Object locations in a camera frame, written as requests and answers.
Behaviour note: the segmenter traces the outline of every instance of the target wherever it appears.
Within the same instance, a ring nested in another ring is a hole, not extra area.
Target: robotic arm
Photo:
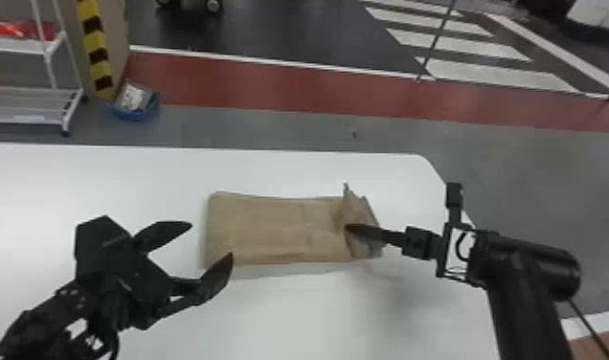
[[[481,287],[487,292],[497,345],[503,360],[572,360],[554,302],[572,298],[580,286],[579,264],[565,250],[538,245],[462,223],[462,185],[448,183],[449,219],[443,234],[407,227],[405,233],[363,224],[346,230],[366,240],[402,249],[402,255],[437,262],[436,276]],[[447,267],[451,237],[464,272]],[[461,245],[468,233],[474,244],[466,257]]]
[[[187,307],[201,305],[228,283],[233,255],[220,259],[199,279],[169,276],[148,253],[184,234],[191,224],[156,222],[135,236],[108,216],[79,224],[75,236],[77,274],[55,295],[11,324],[0,342],[6,360],[95,360],[119,353],[119,332],[148,329]],[[72,337],[67,327],[85,320]]]
[[[579,264],[568,252],[473,229],[462,223],[462,186],[448,183],[449,219],[442,235],[407,227],[404,233],[363,224],[346,230],[366,240],[402,249],[402,255],[435,260],[436,276],[481,287],[487,293],[503,360],[572,360],[554,302],[572,298],[580,286]],[[190,306],[201,305],[228,283],[233,255],[219,260],[200,279],[169,276],[148,258],[189,230],[186,222],[157,222],[131,236],[107,216],[79,224],[73,281],[11,324],[0,342],[4,360],[96,360],[119,353],[119,332],[145,330]],[[464,271],[448,266],[453,232]],[[467,257],[466,235],[475,240]],[[85,320],[72,337],[67,327]]]

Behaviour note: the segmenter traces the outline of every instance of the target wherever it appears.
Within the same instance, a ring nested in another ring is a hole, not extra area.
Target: hazard stripe
[[[95,83],[97,97],[111,100],[115,96],[115,83],[97,0],[77,0],[77,16],[83,30],[83,50],[90,62],[90,79]]]

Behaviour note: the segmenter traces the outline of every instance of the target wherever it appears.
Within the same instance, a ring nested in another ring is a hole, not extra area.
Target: white shelving unit
[[[41,14],[36,0],[30,0],[36,21],[39,40],[0,37],[0,53],[42,56],[50,80],[50,87],[0,86],[0,123],[6,124],[59,124],[63,136],[70,135],[70,120],[83,97],[79,69],[74,59],[70,41],[64,31],[58,32],[52,41],[45,40]],[[63,23],[57,0],[52,0],[56,21]],[[65,43],[72,63],[77,88],[59,89],[52,68],[52,57]]]

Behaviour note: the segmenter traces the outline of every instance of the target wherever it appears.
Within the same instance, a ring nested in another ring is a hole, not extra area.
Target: white tabletop
[[[441,230],[444,184],[416,155],[0,144],[0,337],[74,276],[75,226],[109,214],[131,233],[161,219],[195,227],[154,253],[201,274],[213,191],[366,195],[382,226]],[[496,359],[485,293],[435,264],[382,259],[236,268],[208,304],[122,336],[122,359]]]

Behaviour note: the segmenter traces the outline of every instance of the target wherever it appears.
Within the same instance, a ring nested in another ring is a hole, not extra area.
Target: blue container
[[[142,122],[149,118],[152,113],[159,108],[159,96],[158,92],[152,93],[148,107],[142,111],[129,111],[123,110],[113,104],[110,104],[110,109],[116,117],[124,120],[130,120],[132,122]]]

